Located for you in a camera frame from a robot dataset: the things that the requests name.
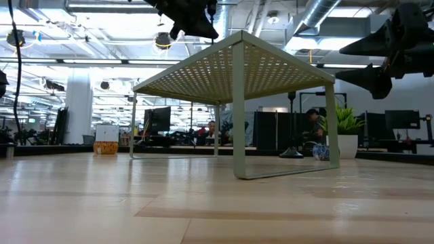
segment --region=desk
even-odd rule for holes
[[[418,153],[418,144],[431,144],[429,140],[379,140],[378,142],[382,147],[387,148],[387,151],[390,153],[398,153],[400,150],[411,150],[413,154]]]
[[[333,115],[328,118],[330,166],[320,169],[337,168],[334,77],[245,31],[239,31],[136,85],[133,88],[132,127],[136,120],[137,93],[214,105],[216,128],[219,128],[220,105],[233,103],[233,172],[236,177],[247,180],[317,171],[320,169],[248,175],[245,162],[244,101],[312,87],[325,87],[327,111]],[[216,138],[214,156],[217,155]],[[134,159],[131,142],[130,157]]]

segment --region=table leg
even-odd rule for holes
[[[330,148],[330,167],[339,167],[338,126],[336,105],[334,102],[334,84],[325,85],[325,102],[327,106],[328,140]]]
[[[244,42],[232,46],[233,173],[246,179],[244,131]]]
[[[218,146],[220,146],[220,143],[218,143],[218,134],[220,133],[220,105],[216,105],[214,107],[215,109],[215,115],[216,115],[216,129],[214,132],[214,156],[218,156]]]
[[[136,126],[136,98],[137,92],[133,96],[133,114],[131,116],[131,136],[130,136],[130,158],[134,158],[134,128]]]

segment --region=potted plant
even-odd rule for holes
[[[328,132],[326,118],[322,118],[321,127],[325,134]],[[358,139],[357,132],[365,125],[365,121],[354,117],[354,108],[343,108],[336,105],[336,119],[338,124],[338,146],[341,159],[354,159],[357,153]]]

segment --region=wooden floor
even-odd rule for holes
[[[0,161],[0,243],[434,243],[434,167],[356,160],[243,181],[231,157],[166,156]]]

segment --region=computer monitor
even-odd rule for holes
[[[170,130],[170,113],[171,108],[156,108],[148,109],[144,112],[144,122],[151,118],[151,133],[157,133],[159,131],[169,131]]]
[[[420,129],[418,110],[386,110],[387,129]]]

